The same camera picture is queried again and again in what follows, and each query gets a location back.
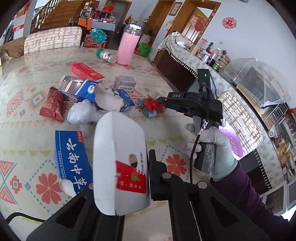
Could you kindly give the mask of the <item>purple sleeve right forearm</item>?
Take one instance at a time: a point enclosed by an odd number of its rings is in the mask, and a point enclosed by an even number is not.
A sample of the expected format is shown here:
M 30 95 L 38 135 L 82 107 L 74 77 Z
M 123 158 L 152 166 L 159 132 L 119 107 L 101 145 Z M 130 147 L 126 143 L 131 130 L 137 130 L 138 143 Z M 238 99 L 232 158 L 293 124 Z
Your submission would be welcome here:
M 240 164 L 237 164 L 228 176 L 218 181 L 211 179 L 210 183 L 217 192 L 260 227 L 270 240 L 279 240 L 290 234 L 290 222 L 267 209 Z

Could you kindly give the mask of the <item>right hand grey glove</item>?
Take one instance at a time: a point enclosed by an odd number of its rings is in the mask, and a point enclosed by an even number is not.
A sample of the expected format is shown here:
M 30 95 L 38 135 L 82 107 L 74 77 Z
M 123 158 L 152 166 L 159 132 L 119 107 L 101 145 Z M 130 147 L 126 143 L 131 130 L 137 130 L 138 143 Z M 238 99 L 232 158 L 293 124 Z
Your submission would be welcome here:
M 190 132 L 186 148 L 189 155 L 193 156 L 193 159 L 196 159 L 198 153 L 201 152 L 201 143 L 210 143 L 216 146 L 211 180 L 214 182 L 220 181 L 234 171 L 238 162 L 232 154 L 229 140 L 218 128 L 210 127 L 209 129 L 202 131 L 194 151 L 194 143 L 198 136 L 198 134 L 195 133 L 194 123 L 185 124 L 185 129 Z

